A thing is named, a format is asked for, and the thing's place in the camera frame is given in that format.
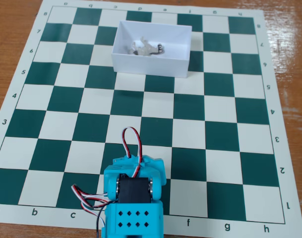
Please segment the cyan gripper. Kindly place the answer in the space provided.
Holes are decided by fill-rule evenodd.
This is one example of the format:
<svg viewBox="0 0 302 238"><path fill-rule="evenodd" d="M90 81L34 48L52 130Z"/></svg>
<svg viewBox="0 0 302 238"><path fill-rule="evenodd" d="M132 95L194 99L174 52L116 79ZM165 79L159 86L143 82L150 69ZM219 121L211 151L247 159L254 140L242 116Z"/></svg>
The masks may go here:
<svg viewBox="0 0 302 238"><path fill-rule="evenodd" d="M158 201L167 183L164 161L144 155L113 159L104 170L104 192L112 201Z"/></svg>

